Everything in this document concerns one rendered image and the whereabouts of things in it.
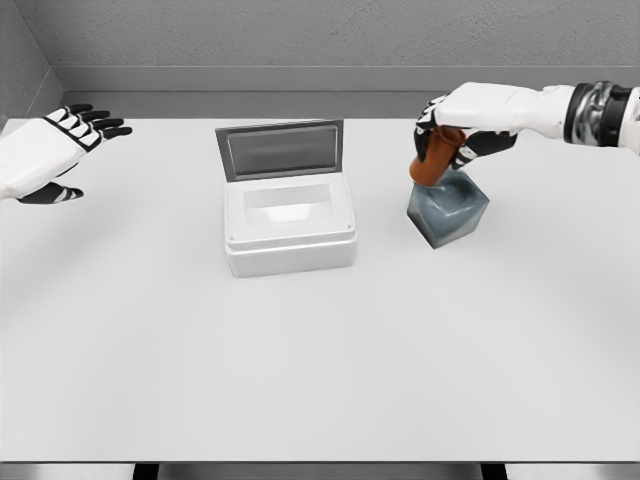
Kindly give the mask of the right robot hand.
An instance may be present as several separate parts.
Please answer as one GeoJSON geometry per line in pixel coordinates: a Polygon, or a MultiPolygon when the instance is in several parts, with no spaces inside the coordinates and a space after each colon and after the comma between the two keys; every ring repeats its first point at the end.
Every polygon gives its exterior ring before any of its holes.
{"type": "Polygon", "coordinates": [[[418,161],[426,160],[427,147],[438,127],[472,132],[447,162],[454,169],[513,147],[522,130],[540,134],[554,131],[540,91],[474,82],[431,100],[422,110],[414,130],[418,161]]]}

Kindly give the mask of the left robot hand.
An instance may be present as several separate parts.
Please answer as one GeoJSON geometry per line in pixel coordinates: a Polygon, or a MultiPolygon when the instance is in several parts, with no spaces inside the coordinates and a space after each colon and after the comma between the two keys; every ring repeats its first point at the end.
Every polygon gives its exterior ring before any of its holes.
{"type": "Polygon", "coordinates": [[[61,106],[0,139],[0,200],[52,205],[84,196],[78,188],[54,180],[75,168],[81,158],[132,128],[91,104],[61,106]]]}

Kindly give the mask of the brown cylindrical bottle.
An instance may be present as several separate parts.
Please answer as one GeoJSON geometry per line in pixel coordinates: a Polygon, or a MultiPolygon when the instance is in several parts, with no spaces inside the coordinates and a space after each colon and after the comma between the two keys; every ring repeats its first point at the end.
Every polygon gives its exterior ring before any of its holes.
{"type": "Polygon", "coordinates": [[[461,129],[446,126],[433,129],[429,135],[425,158],[420,160],[416,157],[410,165],[409,174],[412,180],[424,187],[435,186],[465,140],[466,135],[461,129]]]}

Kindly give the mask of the grey-blue square holder block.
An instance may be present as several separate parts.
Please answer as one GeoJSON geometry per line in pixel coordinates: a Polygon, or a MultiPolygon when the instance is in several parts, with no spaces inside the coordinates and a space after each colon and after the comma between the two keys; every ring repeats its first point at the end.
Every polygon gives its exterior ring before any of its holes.
{"type": "Polygon", "coordinates": [[[479,225],[489,198],[461,170],[448,170],[433,187],[414,184],[407,216],[433,248],[468,234],[479,225]]]}

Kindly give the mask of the grey hinged box lid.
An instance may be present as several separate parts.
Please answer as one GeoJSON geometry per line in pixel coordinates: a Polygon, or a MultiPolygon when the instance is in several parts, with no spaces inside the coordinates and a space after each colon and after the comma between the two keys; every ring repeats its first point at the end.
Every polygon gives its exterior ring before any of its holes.
{"type": "Polygon", "coordinates": [[[225,127],[215,134],[229,182],[343,170],[342,119],[225,127]]]}

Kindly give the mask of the white box base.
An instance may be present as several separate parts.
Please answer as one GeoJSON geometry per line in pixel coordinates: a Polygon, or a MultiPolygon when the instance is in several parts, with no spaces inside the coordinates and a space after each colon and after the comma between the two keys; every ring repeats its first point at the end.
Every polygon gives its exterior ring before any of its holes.
{"type": "Polygon", "coordinates": [[[226,185],[225,252],[237,278],[349,267],[357,238],[342,173],[226,185]]]}

